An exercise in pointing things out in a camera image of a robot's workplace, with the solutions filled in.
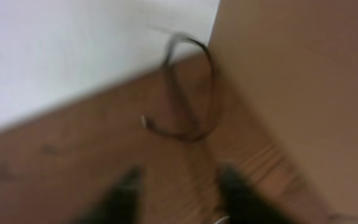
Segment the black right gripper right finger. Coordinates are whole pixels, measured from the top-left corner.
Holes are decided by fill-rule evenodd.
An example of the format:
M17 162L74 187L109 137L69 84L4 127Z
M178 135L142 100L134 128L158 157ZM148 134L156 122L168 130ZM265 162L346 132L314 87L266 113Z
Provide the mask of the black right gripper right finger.
M273 203L264 199L229 164L218 168L218 187L223 200L223 210L229 224L293 224L294 221Z

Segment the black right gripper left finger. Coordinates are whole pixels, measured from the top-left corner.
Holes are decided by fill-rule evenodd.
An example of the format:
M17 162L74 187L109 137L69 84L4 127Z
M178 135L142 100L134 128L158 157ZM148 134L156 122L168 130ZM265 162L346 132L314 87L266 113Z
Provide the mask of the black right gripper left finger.
M75 224L135 224L139 217L142 189L141 168L128 170Z

